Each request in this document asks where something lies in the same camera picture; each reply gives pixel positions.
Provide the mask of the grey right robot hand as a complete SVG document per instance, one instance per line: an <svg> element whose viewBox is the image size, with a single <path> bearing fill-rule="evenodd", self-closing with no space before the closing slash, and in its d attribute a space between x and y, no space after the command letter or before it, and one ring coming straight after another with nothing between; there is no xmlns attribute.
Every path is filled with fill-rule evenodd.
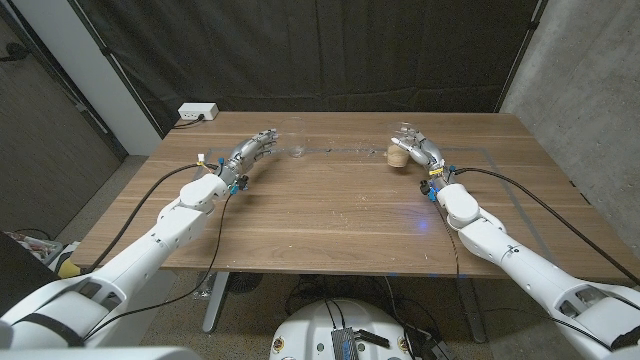
<svg viewBox="0 0 640 360"><path fill-rule="evenodd" d="M391 143L407 152L416 163L423 166L432 180L443 178L445 182L448 181L449 170L446 168L439 148L418 129L402 126L391 137Z"/></svg>

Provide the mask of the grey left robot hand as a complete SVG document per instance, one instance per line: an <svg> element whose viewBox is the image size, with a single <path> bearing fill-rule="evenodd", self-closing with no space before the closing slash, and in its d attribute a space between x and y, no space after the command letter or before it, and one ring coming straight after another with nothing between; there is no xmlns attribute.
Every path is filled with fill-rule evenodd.
<svg viewBox="0 0 640 360"><path fill-rule="evenodd" d="M271 153L271 148L277 143L278 137L277 130L273 128L242 141L232 150L218 177L227 186L231 186L241 176L246 175L255 162Z"/></svg>

